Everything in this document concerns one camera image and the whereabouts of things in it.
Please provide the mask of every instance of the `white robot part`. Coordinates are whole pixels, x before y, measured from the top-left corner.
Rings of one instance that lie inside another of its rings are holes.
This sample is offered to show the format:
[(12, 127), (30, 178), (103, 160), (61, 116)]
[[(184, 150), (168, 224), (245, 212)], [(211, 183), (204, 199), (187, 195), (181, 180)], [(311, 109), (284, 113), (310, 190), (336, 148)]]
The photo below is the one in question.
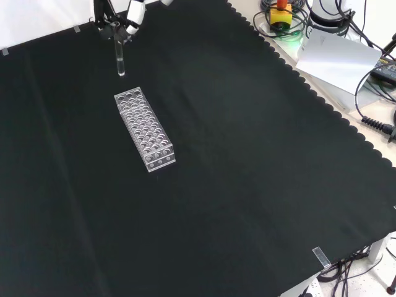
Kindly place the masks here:
[(128, 26), (128, 28), (126, 29), (126, 32), (128, 32), (128, 34), (131, 34), (131, 35), (135, 35), (137, 31), (138, 31), (138, 28), (135, 28), (132, 25)]
[(144, 12), (146, 5), (144, 2), (131, 0), (128, 7), (128, 13), (126, 18), (138, 25), (141, 25), (144, 18)]

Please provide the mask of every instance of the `scalloped edge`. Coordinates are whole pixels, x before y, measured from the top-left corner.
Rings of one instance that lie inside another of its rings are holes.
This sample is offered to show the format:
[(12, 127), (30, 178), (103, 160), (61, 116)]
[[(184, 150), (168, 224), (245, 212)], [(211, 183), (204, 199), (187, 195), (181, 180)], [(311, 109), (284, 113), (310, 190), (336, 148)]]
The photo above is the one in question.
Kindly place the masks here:
[(339, 111), (334, 110), (333, 105), (326, 103), (324, 98), (319, 97), (317, 95), (317, 92), (311, 88), (311, 85), (306, 82), (306, 78), (301, 76), (300, 72), (298, 72), (296, 69), (294, 69), (292, 65), (288, 64), (286, 62), (286, 60), (284, 60), (283, 58), (280, 57), (280, 53), (268, 41), (266, 41), (265, 38), (262, 35), (260, 35), (259, 32), (257, 32), (255, 30), (254, 26), (250, 23), (250, 21), (248, 21), (247, 18), (245, 18), (240, 12), (238, 12), (236, 10), (236, 8), (233, 7), (232, 3), (228, 2), (228, 0), (224, 0), (224, 2), (226, 4), (226, 6), (228, 6), (236, 16), (238, 16), (239, 19), (243, 20), (244, 24), (247, 25), (255, 33), (255, 35), (258, 38), (260, 38), (265, 43), (266, 46), (268, 46), (270, 48), (272, 54), (275, 56), (275, 58), (277, 58), (281, 62), (281, 64), (283, 66), (285, 66), (287, 68), (287, 71), (291, 70), (295, 76), (298, 76), (297, 79), (302, 80), (302, 83), (304, 84), (304, 86), (309, 90), (309, 92), (313, 93), (313, 95), (317, 99), (320, 100), (320, 103), (323, 105), (323, 107), (327, 111), (337, 114), (337, 117), (341, 120), (341, 122), (343, 122), (343, 124), (346, 127), (353, 130), (353, 132), (357, 135), (357, 137), (360, 140), (363, 140), (363, 143), (365, 144), (365, 146), (369, 147), (379, 157), (380, 161), (383, 162), (383, 164), (385, 166), (390, 167), (390, 169), (393, 170), (394, 173), (396, 173), (396, 167), (393, 166), (392, 161), (390, 161), (388, 158), (383, 157), (382, 153), (379, 150), (374, 148), (374, 144), (372, 144), (372, 142), (366, 140), (366, 136), (364, 134), (358, 132), (358, 128), (356, 126), (352, 125), (348, 119), (344, 118), (343, 115)]

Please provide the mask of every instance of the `black tablecloth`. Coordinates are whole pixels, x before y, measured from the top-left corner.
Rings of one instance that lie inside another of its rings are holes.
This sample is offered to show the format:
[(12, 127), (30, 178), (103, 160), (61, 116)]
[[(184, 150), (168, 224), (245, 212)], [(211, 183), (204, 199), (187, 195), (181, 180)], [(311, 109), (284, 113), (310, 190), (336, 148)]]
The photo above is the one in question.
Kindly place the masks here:
[[(0, 295), (277, 296), (396, 229), (396, 173), (223, 0), (0, 59)], [(176, 154), (148, 173), (113, 95)]]

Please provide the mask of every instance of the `white paper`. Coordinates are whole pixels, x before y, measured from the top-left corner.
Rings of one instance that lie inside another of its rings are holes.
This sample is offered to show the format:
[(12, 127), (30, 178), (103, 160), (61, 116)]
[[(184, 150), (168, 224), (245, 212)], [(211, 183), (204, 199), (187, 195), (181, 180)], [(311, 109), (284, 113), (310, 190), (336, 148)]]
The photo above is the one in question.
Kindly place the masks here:
[(296, 68), (355, 94), (359, 81), (380, 57), (376, 49), (315, 29)]

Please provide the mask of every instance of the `test tube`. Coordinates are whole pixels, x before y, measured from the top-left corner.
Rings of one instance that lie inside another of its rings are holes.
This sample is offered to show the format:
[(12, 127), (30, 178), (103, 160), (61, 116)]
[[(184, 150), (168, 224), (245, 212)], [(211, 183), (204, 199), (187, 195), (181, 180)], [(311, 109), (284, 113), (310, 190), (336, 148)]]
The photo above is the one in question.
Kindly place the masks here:
[(114, 47), (116, 49), (116, 62), (117, 62), (117, 70), (119, 76), (125, 75), (125, 67), (124, 67), (124, 54), (123, 54), (123, 45), (120, 44), (114, 38)]

